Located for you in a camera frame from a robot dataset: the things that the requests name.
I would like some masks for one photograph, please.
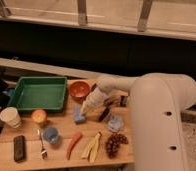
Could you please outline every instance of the grapes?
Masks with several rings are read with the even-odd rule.
[[[128,144],[128,138],[123,134],[113,133],[106,141],[105,149],[109,158],[115,158],[120,149],[120,144]]]

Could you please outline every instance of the black wall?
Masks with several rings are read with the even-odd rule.
[[[135,76],[196,79],[196,42],[0,21],[0,57]]]

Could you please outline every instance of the screw hole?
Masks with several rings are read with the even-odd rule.
[[[171,150],[177,150],[177,147],[176,146],[171,146],[170,149]]]
[[[172,113],[171,113],[171,112],[166,112],[166,115],[167,115],[167,116],[171,116]]]

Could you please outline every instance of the small bowl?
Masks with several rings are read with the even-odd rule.
[[[69,87],[69,94],[76,101],[82,102],[90,93],[90,86],[84,81],[76,81]]]

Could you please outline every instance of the banana peel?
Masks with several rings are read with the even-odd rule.
[[[90,140],[90,142],[87,144],[86,148],[84,149],[81,158],[83,159],[87,158],[89,159],[90,163],[94,163],[100,145],[100,137],[101,137],[101,133],[98,132],[95,135],[95,137]]]

